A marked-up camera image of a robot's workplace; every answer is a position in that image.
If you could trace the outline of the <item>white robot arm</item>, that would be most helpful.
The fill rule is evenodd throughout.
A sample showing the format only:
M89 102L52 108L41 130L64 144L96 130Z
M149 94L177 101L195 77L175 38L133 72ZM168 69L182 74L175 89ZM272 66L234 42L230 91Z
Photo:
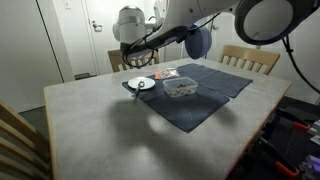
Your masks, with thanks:
M235 16L238 36L251 45L268 45L290 34L320 7L320 0L156 0L156 21L145 20L136 6L119 10L112 30L120 51L140 59L172 42L190 39L190 33L205 35L196 22L222 12Z

